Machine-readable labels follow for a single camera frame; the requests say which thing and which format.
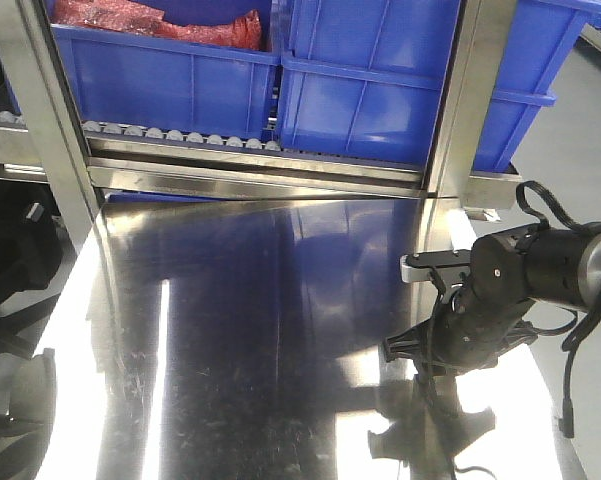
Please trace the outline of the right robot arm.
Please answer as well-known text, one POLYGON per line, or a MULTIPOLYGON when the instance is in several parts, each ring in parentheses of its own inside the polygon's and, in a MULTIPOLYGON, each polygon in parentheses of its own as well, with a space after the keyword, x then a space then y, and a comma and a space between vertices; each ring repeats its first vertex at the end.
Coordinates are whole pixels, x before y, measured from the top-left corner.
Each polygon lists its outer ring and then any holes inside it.
POLYGON ((401 268, 404 282, 430 281, 438 297, 428 319, 384 340, 386 361, 461 375, 534 342, 540 332, 523 318, 537 302, 592 311, 601 292, 601 233, 526 225, 482 236, 470 249, 405 255, 401 268))

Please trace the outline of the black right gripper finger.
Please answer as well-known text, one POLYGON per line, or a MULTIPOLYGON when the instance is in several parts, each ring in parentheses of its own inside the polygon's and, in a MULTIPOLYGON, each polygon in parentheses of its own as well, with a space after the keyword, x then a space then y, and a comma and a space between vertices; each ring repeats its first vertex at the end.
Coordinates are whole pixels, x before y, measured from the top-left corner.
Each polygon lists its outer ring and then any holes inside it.
POLYGON ((397 359, 417 359, 420 357, 420 338, 415 329, 409 329, 382 342, 382 352, 387 363, 397 359))

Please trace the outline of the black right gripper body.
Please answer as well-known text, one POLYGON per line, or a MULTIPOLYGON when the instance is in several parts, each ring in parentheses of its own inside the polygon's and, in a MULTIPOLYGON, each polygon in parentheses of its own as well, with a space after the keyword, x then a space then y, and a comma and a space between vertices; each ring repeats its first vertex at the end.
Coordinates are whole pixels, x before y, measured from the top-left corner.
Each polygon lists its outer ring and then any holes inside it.
POLYGON ((504 234, 479 238, 463 285, 420 330, 423 364, 435 375, 491 368, 500 355, 535 341, 535 332, 522 320, 534 301, 524 254, 515 243, 504 234))

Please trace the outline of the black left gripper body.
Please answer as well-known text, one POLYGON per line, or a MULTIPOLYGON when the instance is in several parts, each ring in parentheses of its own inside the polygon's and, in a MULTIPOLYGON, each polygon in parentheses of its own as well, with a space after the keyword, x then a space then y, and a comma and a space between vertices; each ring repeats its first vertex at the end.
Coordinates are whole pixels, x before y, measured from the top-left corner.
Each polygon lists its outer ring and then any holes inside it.
POLYGON ((46 455, 53 418, 0 415, 0 479, 35 479, 46 455))

